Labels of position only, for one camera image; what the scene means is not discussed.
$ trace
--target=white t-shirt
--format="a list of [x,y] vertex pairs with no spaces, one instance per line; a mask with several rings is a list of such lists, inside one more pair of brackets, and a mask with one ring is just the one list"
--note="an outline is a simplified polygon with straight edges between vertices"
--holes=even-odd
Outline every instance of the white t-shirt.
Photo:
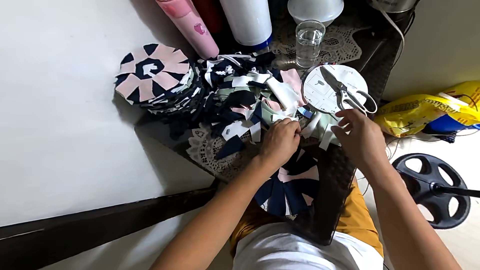
[[382,256],[369,244],[335,232],[328,246],[314,244],[287,223],[256,229],[239,241],[233,270],[381,270]]

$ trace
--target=forearm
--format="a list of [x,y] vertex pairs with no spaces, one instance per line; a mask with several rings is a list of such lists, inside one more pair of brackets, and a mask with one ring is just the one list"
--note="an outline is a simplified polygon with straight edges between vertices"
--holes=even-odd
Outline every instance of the forearm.
[[257,156],[165,248],[152,270],[206,269],[235,229],[258,188],[277,170]]
[[375,196],[385,246],[395,269],[460,269],[388,161],[365,171]]

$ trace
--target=left hand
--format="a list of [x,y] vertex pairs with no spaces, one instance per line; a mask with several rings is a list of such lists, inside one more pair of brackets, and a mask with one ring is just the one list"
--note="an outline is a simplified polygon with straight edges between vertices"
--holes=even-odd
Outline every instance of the left hand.
[[260,149],[260,157],[268,165],[280,168],[297,151],[300,143],[300,124],[290,118],[279,120],[270,127]]

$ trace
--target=pink water bottle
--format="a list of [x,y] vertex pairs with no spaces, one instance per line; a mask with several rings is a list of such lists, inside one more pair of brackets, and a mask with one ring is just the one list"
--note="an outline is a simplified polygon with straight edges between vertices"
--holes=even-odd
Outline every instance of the pink water bottle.
[[191,0],[156,0],[203,59],[216,57],[218,46]]

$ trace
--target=dark table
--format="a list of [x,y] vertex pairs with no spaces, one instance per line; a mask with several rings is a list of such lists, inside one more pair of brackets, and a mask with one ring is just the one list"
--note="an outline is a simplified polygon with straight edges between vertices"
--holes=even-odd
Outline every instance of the dark table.
[[[392,19],[406,33],[413,23],[414,15],[414,10],[411,10],[396,14],[392,16]],[[362,49],[360,59],[344,63],[344,65],[353,67],[360,72],[367,82],[369,94],[378,104],[393,68],[401,38],[380,12],[371,8],[365,1],[345,0],[344,11],[333,22],[333,25],[349,23],[352,20],[360,20],[362,24],[368,26],[368,29],[360,30],[353,35]],[[221,45],[220,47],[223,51],[227,50]],[[178,141],[174,141],[169,137],[168,126],[148,113],[136,124],[135,131],[157,139],[163,145],[198,165],[186,152],[190,147],[188,138],[192,136],[191,130],[181,136]],[[314,241],[328,245],[331,242],[345,199],[349,194],[355,166],[345,156],[341,147],[336,145],[331,144],[326,152],[318,151],[318,144],[304,147],[304,149],[318,159],[318,170],[321,172],[320,191],[313,201],[311,211],[299,214],[292,224],[300,227]]]

